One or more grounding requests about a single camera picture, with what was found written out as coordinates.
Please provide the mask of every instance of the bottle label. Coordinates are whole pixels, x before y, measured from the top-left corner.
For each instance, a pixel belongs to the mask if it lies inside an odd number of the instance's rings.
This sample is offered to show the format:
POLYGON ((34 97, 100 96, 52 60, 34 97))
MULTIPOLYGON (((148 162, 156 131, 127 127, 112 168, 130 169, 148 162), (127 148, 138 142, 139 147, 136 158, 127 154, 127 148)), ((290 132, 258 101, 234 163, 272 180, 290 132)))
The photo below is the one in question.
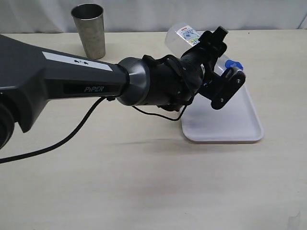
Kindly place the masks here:
POLYGON ((190 43, 192 46, 199 42, 200 34, 189 25, 182 27, 176 32, 180 37, 190 43))

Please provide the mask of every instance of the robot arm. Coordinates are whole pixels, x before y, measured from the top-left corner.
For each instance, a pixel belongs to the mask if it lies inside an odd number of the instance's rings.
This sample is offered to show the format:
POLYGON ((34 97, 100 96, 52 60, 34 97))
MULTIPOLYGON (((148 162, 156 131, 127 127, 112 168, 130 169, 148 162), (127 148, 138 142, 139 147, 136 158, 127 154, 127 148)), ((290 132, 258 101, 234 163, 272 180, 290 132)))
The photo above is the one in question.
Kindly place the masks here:
POLYGON ((180 59, 128 57, 118 64, 89 60, 0 35, 0 149, 10 139, 14 123, 23 132, 53 99, 105 97, 128 106, 157 105, 179 111, 197 93, 221 109, 244 84, 244 73, 227 69, 214 73, 225 51, 227 31, 206 31, 180 59))

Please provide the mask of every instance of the stainless steel cup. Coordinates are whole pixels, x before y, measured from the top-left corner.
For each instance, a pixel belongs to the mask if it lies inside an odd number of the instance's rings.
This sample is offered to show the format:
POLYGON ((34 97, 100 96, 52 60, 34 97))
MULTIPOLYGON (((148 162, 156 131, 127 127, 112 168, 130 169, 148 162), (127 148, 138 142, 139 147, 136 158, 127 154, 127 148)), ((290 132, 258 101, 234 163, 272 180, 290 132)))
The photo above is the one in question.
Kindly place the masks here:
POLYGON ((78 5, 71 11, 85 54, 91 59, 106 54, 103 13, 104 9, 93 3, 78 5))

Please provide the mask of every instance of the table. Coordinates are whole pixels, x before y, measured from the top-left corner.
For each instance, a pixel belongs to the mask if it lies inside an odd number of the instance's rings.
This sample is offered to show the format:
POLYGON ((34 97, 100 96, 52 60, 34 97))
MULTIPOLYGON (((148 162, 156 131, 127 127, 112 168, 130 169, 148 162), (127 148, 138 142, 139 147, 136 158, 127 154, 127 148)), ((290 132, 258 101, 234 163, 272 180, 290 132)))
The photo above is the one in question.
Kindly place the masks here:
MULTIPOLYGON (((84 56, 77 34, 7 34, 84 56)), ((106 34, 106 62, 169 53, 165 33, 106 34)), ((257 144, 197 145, 180 122, 103 102, 61 148, 0 166, 2 230, 307 228, 307 31, 230 31, 265 129, 257 144)), ((49 146, 75 128, 95 99, 50 102, 2 157, 49 146)), ((148 111, 163 112, 155 107, 148 111)))

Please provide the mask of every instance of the white plastic tray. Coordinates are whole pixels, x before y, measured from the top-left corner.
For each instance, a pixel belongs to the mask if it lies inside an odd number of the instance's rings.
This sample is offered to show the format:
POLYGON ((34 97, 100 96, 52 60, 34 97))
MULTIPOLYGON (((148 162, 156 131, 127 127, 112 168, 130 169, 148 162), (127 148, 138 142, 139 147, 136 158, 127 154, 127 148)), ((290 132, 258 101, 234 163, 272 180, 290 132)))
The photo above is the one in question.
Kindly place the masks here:
POLYGON ((264 130, 246 85, 220 110, 211 101, 197 94, 184 112, 181 123, 183 134, 191 141, 215 143, 255 143, 264 130))

